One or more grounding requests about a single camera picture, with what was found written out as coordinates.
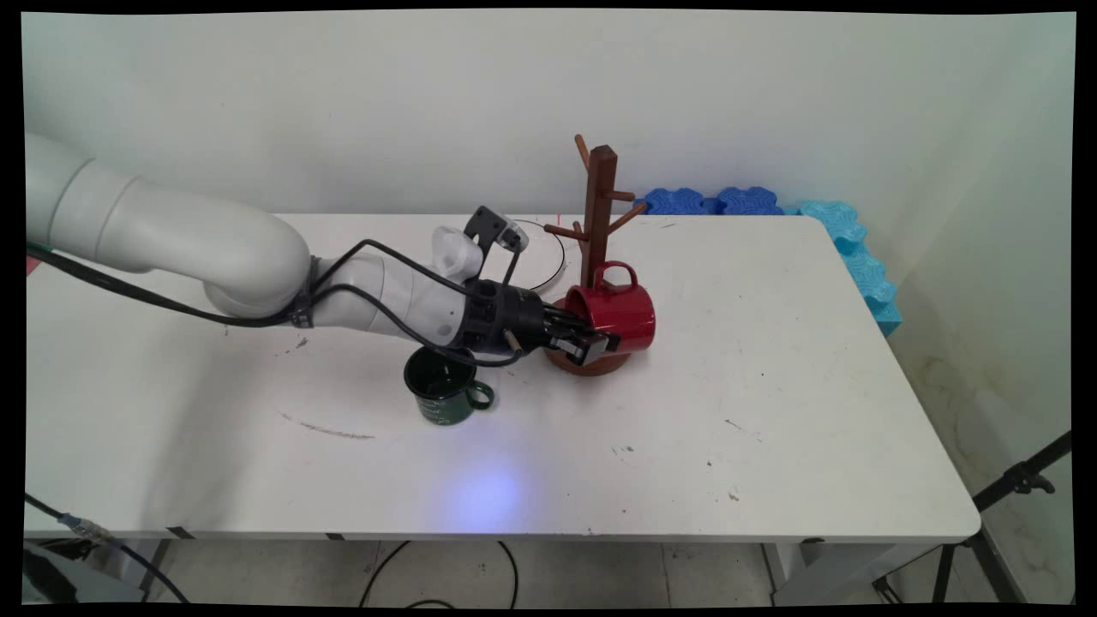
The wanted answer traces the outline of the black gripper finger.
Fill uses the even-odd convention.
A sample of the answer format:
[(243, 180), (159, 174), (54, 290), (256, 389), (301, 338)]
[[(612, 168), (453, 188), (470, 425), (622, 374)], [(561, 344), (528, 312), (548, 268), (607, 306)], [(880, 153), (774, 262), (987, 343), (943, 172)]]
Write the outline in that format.
[(587, 319), (580, 319), (572, 311), (559, 306), (546, 308), (546, 332), (553, 338), (583, 338), (595, 335), (595, 328)]
[(620, 337), (615, 333), (573, 332), (552, 338), (552, 348), (573, 366), (588, 366), (601, 356), (617, 351)]

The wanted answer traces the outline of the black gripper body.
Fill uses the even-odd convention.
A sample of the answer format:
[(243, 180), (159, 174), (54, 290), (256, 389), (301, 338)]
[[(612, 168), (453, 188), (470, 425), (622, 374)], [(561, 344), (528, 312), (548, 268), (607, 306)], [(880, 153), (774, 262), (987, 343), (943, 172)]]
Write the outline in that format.
[(464, 348), (506, 355), (511, 343), (528, 352), (568, 338), (568, 329), (536, 293), (519, 287), (473, 279), (464, 285)]

